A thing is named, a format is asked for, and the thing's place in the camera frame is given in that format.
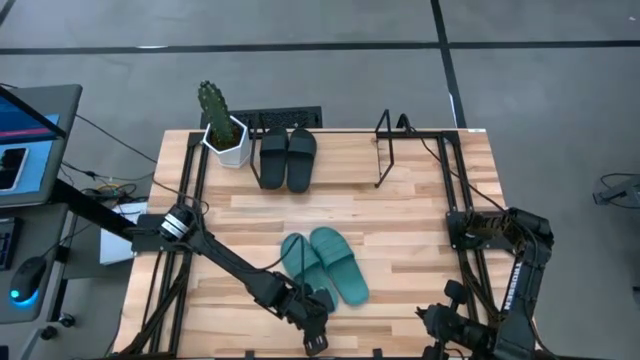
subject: monitor screen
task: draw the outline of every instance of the monitor screen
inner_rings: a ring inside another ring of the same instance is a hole
[[[55,137],[56,134],[39,120],[0,96],[0,143],[37,141]]]

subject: white pot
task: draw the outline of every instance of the white pot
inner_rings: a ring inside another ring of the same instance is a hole
[[[240,144],[224,151],[218,151],[213,145],[209,143],[209,134],[211,133],[211,124],[207,125],[207,131],[204,133],[202,143],[211,149],[216,155],[218,155],[218,162],[224,167],[238,169],[241,168],[249,160],[251,154],[251,143],[249,141],[249,131],[247,127],[238,121],[238,119],[231,116],[231,121],[235,122],[242,129],[242,138]]]

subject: white paper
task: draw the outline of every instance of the white paper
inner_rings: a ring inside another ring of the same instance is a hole
[[[124,213],[126,214],[124,217],[134,224],[137,224],[140,214],[147,213],[147,203],[118,205],[113,208],[113,212],[118,214]],[[131,258],[133,258],[133,252],[131,251],[130,241],[114,235],[105,229],[100,230],[100,264],[111,265]]]

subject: computer mouse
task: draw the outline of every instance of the computer mouse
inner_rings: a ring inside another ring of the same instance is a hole
[[[25,260],[11,279],[9,297],[21,303],[31,299],[40,286],[42,275],[47,269],[47,260],[42,256],[35,256]]]

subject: cactus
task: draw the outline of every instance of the cactus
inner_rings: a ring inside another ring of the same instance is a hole
[[[202,112],[211,124],[211,139],[218,150],[225,150],[237,145],[234,138],[234,125],[227,109],[222,91],[209,81],[200,83],[198,100]]]

